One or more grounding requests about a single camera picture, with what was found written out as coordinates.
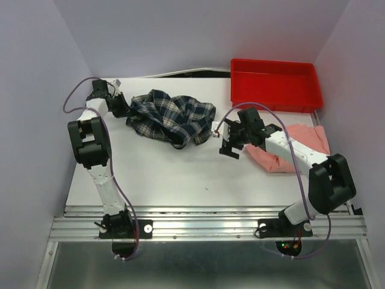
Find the navy plaid skirt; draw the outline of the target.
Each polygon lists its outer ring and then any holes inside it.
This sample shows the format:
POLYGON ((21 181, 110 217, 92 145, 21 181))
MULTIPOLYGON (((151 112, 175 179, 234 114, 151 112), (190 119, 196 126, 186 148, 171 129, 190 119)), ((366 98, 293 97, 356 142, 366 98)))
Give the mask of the navy plaid skirt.
POLYGON ((212 103, 186 95, 171 97, 153 89, 131 99, 126 125, 140 136, 181 150, 191 142, 202 145, 208 141, 215 115, 212 103))

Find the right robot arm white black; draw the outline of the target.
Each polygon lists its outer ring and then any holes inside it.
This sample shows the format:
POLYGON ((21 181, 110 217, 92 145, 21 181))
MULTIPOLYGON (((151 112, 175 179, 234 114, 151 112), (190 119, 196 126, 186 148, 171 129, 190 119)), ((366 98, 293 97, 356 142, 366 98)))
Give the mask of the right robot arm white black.
POLYGON ((282 210, 275 219, 280 233, 290 235, 298 229, 298 224, 319 214, 327 215, 356 196, 356 186, 344 156, 309 148, 290 137, 283 123, 265 125, 256 105, 251 102, 248 108, 240 110, 237 121, 223 117, 212 125, 212 132, 222 139, 221 155, 237 159, 239 154, 232 151, 234 148, 241 150, 245 145, 253 145, 292 163, 297 176, 308 179, 308 190, 300 187, 301 199, 282 210))

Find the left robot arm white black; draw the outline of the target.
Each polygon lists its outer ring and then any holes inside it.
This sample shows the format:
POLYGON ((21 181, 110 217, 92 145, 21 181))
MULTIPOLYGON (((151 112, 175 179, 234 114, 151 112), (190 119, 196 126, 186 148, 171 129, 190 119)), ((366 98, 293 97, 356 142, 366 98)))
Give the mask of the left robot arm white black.
POLYGON ((112 172, 112 148, 104 116, 112 113, 121 118, 126 115, 129 106, 120 91, 118 79, 108 82, 104 79, 89 77, 93 91, 82 107, 66 109, 66 114, 81 111, 77 120, 67 124, 73 154, 77 163, 83 165, 96 186, 103 205, 101 228, 113 230, 120 237, 133 233, 134 223, 121 194, 121 189, 112 172))

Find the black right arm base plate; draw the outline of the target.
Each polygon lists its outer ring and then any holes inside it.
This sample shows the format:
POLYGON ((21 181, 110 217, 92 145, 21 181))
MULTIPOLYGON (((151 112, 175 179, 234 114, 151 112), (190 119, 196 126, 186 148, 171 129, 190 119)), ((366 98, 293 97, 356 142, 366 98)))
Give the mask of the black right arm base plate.
POLYGON ((276 248, 283 256, 299 257, 303 244, 303 237, 312 237, 313 231, 309 221, 292 225, 280 218, 259 219, 254 236, 258 239, 276 238, 276 248))

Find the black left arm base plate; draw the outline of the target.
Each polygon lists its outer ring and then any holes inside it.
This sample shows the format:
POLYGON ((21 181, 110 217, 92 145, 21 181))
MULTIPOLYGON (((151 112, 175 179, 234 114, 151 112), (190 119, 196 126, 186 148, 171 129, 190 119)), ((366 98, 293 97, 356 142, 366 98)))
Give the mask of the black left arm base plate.
POLYGON ((102 240, 112 240, 111 250, 113 254, 120 258, 129 258, 135 252, 137 233, 140 239, 151 239, 153 232, 153 220, 139 219, 139 229, 119 228, 115 231, 107 230, 106 226, 94 222, 99 229, 99 238, 102 240))

